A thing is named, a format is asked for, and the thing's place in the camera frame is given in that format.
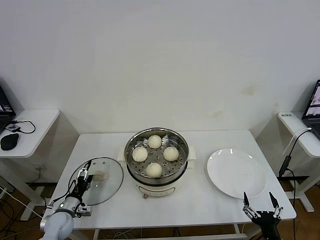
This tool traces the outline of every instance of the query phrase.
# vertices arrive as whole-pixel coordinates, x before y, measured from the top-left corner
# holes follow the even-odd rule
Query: computer mouse
[[[12,133],[7,136],[4,136],[0,140],[1,149],[4,151],[11,150],[17,146],[19,134]]]

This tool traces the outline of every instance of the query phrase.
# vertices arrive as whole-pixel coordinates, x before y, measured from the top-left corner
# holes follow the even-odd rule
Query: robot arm
[[[90,207],[85,206],[82,196],[90,188],[93,176],[88,175],[88,170],[91,165],[91,160],[81,168],[76,178],[76,184],[72,192],[68,194],[64,201],[59,205],[59,208],[48,217],[42,230],[45,232],[43,240],[64,240],[74,228],[73,218],[76,215],[88,216]]]
[[[280,238],[277,225],[281,221],[280,213],[284,209],[279,207],[277,199],[269,192],[274,211],[255,211],[249,204],[248,197],[244,193],[244,213],[251,219],[254,224],[261,228],[265,240],[282,240]]]
[[[69,213],[57,212],[49,217],[44,226],[43,240],[66,239],[74,229],[74,219]]]

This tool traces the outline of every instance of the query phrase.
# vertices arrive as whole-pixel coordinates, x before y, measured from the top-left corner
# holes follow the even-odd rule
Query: laptop screen
[[[315,89],[303,115],[303,118],[314,117],[320,118],[320,80],[315,85]]]
[[[1,115],[15,115],[4,91],[0,87],[0,116]]]

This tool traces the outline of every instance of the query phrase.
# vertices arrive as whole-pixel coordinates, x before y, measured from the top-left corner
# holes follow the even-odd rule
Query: stainless steel steamer
[[[162,138],[161,147],[154,149],[148,146],[148,138],[158,135]],[[136,162],[132,152],[137,147],[144,147],[148,151],[148,157],[143,162]],[[164,150],[168,147],[176,147],[179,157],[175,161],[167,161],[164,158]],[[170,129],[154,127],[135,134],[126,144],[124,159],[130,175],[141,184],[157,187],[166,186],[178,180],[188,166],[189,148],[186,140],[177,132]],[[158,163],[162,166],[161,177],[149,177],[145,170],[150,163]]]

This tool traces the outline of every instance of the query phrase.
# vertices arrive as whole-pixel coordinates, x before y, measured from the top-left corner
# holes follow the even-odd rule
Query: white table
[[[308,126],[302,121],[303,112],[279,112],[278,118],[284,124],[284,126],[289,130],[289,132],[294,135],[297,131],[305,129]],[[298,143],[302,146],[303,150],[313,158],[320,158],[320,140],[312,133],[307,132],[303,134],[298,139]],[[319,169],[315,168],[301,185],[295,182],[295,198],[300,199],[302,205],[307,212],[314,212],[315,209],[308,200],[305,192],[320,181]],[[286,192],[289,199],[294,198],[294,192]]]
[[[25,184],[12,167],[10,158],[30,157],[36,151],[58,116],[59,110],[57,109],[22,110],[21,113],[17,114],[15,119],[17,121],[31,121],[36,127],[35,132],[31,134],[19,133],[19,139],[15,148],[8,151],[0,149],[0,176],[31,200],[28,204],[28,207],[31,209],[34,209],[36,206],[44,206],[44,200],[40,195],[44,187],[37,187],[36,191],[34,191]],[[33,126],[28,122],[17,123],[17,125],[24,132],[33,130]],[[9,134],[12,134],[12,132],[5,129],[0,134],[0,139]],[[31,213],[30,210],[26,209],[21,216],[21,220],[28,220]]]
[[[100,205],[91,207],[91,217],[75,218],[74,229],[236,225],[250,222],[242,211],[243,200],[230,197],[218,190],[205,174],[208,158],[221,148],[236,148],[250,153],[264,168],[266,188],[261,195],[250,199],[250,204],[256,210],[273,210],[269,197],[270,191],[284,207],[282,219],[289,220],[296,217],[290,201],[248,130],[183,131],[180,134],[189,145],[195,147],[196,160],[194,168],[186,170],[182,186],[176,192],[165,197],[144,199],[142,193],[135,188],[128,171],[124,169],[123,183],[115,196]],[[133,133],[80,135],[52,199],[65,194],[70,176],[78,166],[96,157],[117,159],[119,150],[125,146],[132,135]],[[52,210],[45,212],[46,215],[51,213]],[[218,236],[219,238],[211,236],[210,239],[246,239],[258,231],[258,228],[255,228],[247,234],[229,234]]]

